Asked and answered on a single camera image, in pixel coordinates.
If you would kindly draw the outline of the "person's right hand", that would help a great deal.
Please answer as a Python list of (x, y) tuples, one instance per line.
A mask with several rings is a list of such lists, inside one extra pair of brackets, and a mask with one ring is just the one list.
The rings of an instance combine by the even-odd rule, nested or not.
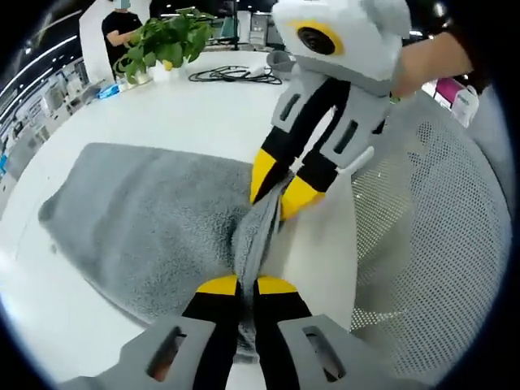
[(419, 41), (407, 45), (401, 51), (401, 69), (392, 89), (392, 96), (405, 98), (436, 78), (434, 41)]

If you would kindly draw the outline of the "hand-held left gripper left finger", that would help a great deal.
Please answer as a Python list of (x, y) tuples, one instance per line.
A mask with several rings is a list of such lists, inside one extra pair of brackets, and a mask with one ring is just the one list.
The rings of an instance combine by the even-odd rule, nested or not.
[(181, 315), (158, 319), (96, 376), (61, 389), (225, 389), (236, 354), (240, 283), (234, 275), (202, 284)]

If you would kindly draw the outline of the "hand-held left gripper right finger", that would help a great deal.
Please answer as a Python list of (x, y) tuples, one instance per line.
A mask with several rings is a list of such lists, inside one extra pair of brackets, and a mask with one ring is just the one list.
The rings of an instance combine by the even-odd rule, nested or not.
[(367, 344), (325, 314), (312, 315), (286, 280), (255, 281), (253, 318), (268, 389), (428, 388), (390, 375)]

